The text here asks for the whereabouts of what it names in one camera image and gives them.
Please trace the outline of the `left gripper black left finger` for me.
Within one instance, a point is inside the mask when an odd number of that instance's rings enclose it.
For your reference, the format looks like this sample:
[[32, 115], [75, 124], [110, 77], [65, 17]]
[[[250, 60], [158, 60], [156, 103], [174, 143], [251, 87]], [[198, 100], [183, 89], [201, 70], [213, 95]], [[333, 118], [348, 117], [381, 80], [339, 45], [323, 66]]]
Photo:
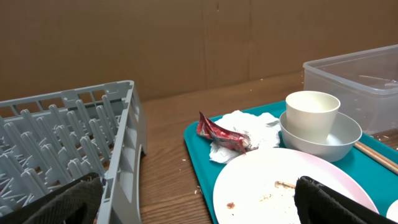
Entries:
[[101, 177], [91, 172], [1, 217], [1, 224], [91, 224], [97, 216], [102, 195]]

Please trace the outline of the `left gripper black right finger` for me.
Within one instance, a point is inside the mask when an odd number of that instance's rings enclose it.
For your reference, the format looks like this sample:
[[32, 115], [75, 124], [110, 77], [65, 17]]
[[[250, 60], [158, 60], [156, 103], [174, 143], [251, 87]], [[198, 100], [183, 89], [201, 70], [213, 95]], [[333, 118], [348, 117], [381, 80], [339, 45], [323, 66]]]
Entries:
[[301, 224], [397, 224], [308, 176], [296, 181]]

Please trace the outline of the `grey bowl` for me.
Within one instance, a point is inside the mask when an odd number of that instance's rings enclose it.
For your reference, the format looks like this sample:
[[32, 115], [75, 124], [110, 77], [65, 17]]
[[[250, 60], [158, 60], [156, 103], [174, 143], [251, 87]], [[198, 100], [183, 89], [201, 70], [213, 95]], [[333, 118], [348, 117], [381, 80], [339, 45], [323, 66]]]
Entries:
[[286, 112], [281, 114], [279, 123], [285, 147], [312, 154], [328, 162], [335, 162], [344, 158], [363, 135], [360, 125], [354, 119], [340, 112], [336, 115], [331, 131], [324, 143], [304, 140], [286, 130]]

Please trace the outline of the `white paper cup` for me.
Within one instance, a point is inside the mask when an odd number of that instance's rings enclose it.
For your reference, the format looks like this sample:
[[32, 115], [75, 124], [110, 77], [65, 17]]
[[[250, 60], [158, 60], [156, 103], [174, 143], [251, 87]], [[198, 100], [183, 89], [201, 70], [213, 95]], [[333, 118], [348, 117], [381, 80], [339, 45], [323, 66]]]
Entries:
[[340, 100], [319, 91], [297, 91], [286, 99], [287, 130], [298, 138], [324, 143], [330, 133]]

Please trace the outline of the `white napkin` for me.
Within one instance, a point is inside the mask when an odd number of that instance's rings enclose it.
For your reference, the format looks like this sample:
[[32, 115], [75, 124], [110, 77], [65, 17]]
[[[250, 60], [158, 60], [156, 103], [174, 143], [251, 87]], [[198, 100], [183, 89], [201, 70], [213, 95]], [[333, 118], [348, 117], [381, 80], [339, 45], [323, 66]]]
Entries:
[[[279, 132], [281, 131], [279, 119], [270, 113], [256, 116], [236, 110], [224, 115], [215, 123], [227, 130], [247, 134], [251, 139], [251, 144], [258, 149], [279, 147]], [[210, 161], [213, 162], [227, 164], [235, 157], [241, 155], [241, 152], [227, 149], [214, 141], [210, 146], [209, 157]]]

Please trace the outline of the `red snack wrapper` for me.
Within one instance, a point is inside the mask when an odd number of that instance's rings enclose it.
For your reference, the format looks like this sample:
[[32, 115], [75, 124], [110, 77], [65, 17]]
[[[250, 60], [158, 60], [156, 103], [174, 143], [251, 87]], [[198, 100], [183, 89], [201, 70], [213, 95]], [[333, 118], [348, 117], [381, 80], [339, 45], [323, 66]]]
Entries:
[[227, 130], [208, 119], [202, 112], [199, 112], [200, 120], [197, 125], [197, 134], [206, 139], [213, 140], [217, 145], [227, 149], [242, 152], [258, 149], [251, 143], [251, 138], [247, 134], [237, 133]]

